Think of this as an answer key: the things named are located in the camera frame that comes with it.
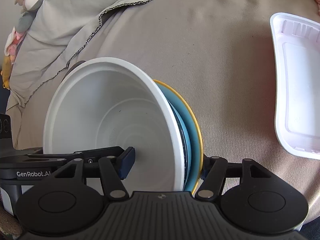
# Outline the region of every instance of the dark fabric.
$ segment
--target dark fabric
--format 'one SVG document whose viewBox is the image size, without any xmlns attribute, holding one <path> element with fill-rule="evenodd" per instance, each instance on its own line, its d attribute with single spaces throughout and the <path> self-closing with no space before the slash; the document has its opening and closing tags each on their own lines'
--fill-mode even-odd
<svg viewBox="0 0 320 240">
<path fill-rule="evenodd" d="M 320 240 L 320 217 L 302 226 L 300 233 L 309 240 Z"/>
<path fill-rule="evenodd" d="M 7 107 L 10 90 L 0 87 L 0 113 L 5 113 Z"/>
</svg>

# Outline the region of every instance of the white bowl rim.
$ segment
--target white bowl rim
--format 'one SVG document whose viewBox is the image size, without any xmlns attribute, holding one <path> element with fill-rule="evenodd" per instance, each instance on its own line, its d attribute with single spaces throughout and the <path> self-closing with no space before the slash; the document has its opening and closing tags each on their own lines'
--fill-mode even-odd
<svg viewBox="0 0 320 240">
<path fill-rule="evenodd" d="M 184 182 L 184 154 L 183 154 L 183 147 L 182 147 L 182 139 L 180 137 L 180 132 L 178 128 L 177 121 L 174 117 L 174 114 L 172 112 L 172 109 L 157 86 L 157 84 L 140 68 L 136 67 L 135 65 L 119 59 L 119 58 L 113 58 L 113 57 L 99 57 L 95 59 L 88 60 L 75 69 L 73 69 L 61 82 L 59 87 L 57 88 L 55 94 L 52 97 L 52 100 L 50 102 L 45 121 L 44 121 L 44 132 L 43 132 L 43 149 L 44 153 L 52 153 L 52 145 L 50 143 L 52 139 L 52 130 L 48 130 L 46 127 L 52 127 L 54 124 L 54 113 L 56 113 L 57 109 L 55 106 L 57 105 L 58 101 L 61 100 L 61 96 L 63 96 L 63 90 L 67 87 L 68 82 L 72 80 L 72 76 L 74 73 L 79 71 L 80 69 L 87 67 L 91 64 L 96 63 L 113 63 L 116 65 L 120 65 L 130 72 L 132 72 L 134 75 L 136 75 L 151 91 L 153 96 L 155 97 L 157 103 L 160 106 L 160 109 L 164 115 L 164 118 L 166 120 L 166 123 L 168 125 L 168 129 L 170 132 L 170 138 L 172 142 L 173 147 L 173 153 L 174 153 L 174 166 L 175 166 L 175 173 L 174 173 L 174 184 L 173 184 L 173 191 L 182 191 L 183 190 L 183 182 Z"/>
</svg>

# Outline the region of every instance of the plastic container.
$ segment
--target plastic container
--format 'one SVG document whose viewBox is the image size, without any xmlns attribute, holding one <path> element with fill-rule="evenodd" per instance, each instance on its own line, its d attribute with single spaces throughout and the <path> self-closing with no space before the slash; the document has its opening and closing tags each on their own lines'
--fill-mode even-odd
<svg viewBox="0 0 320 240">
<path fill-rule="evenodd" d="M 293 155 L 320 159 L 320 24 L 276 13 L 270 25 L 278 140 Z"/>
<path fill-rule="evenodd" d="M 169 103 L 152 79 L 117 58 L 96 58 L 62 81 L 44 125 L 44 153 L 135 147 L 128 192 L 182 191 L 184 155 Z M 100 188 L 99 180 L 87 184 Z"/>
</svg>

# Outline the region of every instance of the white plastic tray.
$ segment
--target white plastic tray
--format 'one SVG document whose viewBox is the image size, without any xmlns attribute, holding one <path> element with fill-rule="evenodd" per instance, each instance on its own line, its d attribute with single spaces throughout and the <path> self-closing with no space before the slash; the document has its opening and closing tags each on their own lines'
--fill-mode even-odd
<svg viewBox="0 0 320 240">
<path fill-rule="evenodd" d="M 276 13 L 270 25 L 278 140 L 291 154 L 320 159 L 320 24 Z"/>
</svg>

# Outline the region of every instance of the white bowl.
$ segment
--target white bowl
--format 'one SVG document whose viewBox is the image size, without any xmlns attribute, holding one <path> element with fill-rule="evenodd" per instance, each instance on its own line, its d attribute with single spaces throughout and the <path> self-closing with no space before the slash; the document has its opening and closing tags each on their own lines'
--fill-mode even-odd
<svg viewBox="0 0 320 240">
<path fill-rule="evenodd" d="M 89 60 L 71 71 L 50 103 L 44 153 L 132 146 L 127 191 L 182 191 L 179 128 L 161 90 L 142 70 L 117 58 Z M 89 180 L 99 190 L 99 180 Z"/>
</svg>

